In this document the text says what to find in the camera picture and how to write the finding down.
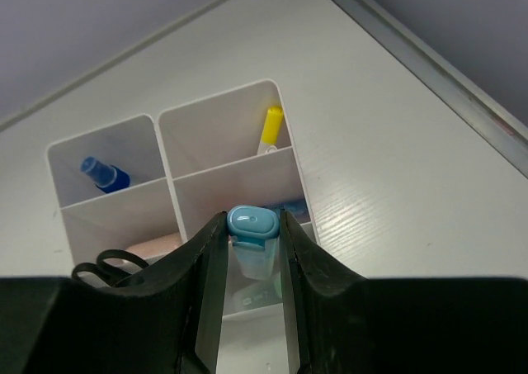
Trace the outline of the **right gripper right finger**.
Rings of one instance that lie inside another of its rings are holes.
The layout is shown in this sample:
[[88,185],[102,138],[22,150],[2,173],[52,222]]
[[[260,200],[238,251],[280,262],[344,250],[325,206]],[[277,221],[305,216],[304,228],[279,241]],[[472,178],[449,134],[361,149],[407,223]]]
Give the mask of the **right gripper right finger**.
[[280,215],[292,373],[524,373],[527,282],[367,278]]

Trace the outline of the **black handled scissors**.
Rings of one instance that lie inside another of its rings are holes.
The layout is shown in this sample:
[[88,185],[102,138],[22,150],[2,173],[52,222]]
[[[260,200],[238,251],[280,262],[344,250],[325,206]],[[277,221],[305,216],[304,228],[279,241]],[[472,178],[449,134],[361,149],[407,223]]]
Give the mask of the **black handled scissors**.
[[107,249],[98,254],[96,262],[94,263],[79,263],[76,265],[72,272],[71,278],[78,282],[85,282],[80,274],[88,272],[99,278],[107,286],[113,287],[120,281],[123,281],[127,277],[131,276],[130,272],[127,272],[120,267],[116,267],[107,262],[109,259],[120,259],[128,263],[134,264],[140,270],[143,270],[149,266],[149,263],[134,253],[120,249]]

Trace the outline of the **grey green marker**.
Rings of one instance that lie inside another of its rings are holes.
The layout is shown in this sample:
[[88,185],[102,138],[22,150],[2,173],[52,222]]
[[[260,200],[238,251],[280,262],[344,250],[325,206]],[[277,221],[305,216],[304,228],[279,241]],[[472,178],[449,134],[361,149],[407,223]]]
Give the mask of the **grey green marker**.
[[282,302],[281,275],[279,273],[246,286],[233,294],[236,312],[259,309]]

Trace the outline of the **white marker pen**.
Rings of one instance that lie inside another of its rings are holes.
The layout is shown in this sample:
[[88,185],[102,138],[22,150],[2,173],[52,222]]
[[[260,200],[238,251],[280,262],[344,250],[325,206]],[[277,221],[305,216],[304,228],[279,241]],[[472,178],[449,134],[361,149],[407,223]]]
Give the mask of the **white marker pen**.
[[270,145],[270,146],[266,147],[265,153],[268,154],[268,153],[271,153],[271,152],[274,152],[274,151],[277,151],[277,147],[275,145]]

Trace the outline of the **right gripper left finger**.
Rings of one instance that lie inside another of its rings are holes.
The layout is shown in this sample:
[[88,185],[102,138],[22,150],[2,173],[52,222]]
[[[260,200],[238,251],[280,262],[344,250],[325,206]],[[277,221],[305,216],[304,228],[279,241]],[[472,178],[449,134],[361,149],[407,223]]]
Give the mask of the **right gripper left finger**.
[[111,288],[4,277],[2,372],[215,372],[228,238],[220,212],[183,246]]

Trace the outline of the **blue marker tip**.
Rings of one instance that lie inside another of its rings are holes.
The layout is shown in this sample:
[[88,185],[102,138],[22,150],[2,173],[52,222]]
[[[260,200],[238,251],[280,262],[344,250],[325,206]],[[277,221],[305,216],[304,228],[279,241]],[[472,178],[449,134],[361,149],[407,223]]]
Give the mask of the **blue marker tip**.
[[266,280],[273,273],[277,239],[241,240],[232,238],[233,251],[242,274],[253,280]]

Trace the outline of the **white marker yellow cap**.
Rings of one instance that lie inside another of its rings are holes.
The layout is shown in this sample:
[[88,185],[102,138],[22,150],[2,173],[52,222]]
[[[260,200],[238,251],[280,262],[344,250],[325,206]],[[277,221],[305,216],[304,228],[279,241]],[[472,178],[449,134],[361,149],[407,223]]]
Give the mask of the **white marker yellow cap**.
[[257,147],[257,155],[265,154],[266,147],[277,143],[284,112],[281,107],[269,107],[266,111],[266,118],[262,128],[261,138]]

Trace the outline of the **short blue eraser cap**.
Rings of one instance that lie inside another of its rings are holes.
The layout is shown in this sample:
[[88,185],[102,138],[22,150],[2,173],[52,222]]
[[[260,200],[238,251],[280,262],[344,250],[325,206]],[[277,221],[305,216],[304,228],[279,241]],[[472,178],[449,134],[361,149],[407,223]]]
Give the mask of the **short blue eraser cap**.
[[266,243],[279,236],[278,215],[259,206],[235,206],[228,212],[229,236],[235,247],[265,251]]

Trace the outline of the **small blue cap bottle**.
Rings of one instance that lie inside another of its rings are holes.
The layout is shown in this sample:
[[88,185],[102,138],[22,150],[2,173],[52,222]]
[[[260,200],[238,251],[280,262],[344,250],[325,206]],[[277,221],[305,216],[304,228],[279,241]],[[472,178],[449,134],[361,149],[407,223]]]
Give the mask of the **small blue cap bottle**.
[[131,183],[128,173],[92,156],[82,161],[80,171],[90,177],[95,186],[106,194],[126,189]]

